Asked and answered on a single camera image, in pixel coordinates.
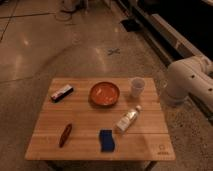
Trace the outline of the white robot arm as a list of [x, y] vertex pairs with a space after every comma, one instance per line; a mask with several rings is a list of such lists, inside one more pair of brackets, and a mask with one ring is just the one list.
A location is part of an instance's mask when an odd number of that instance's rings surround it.
[[193, 94], [213, 112], [213, 62], [204, 55], [195, 55], [171, 63], [167, 70], [167, 85], [163, 96], [167, 104], [182, 104]]

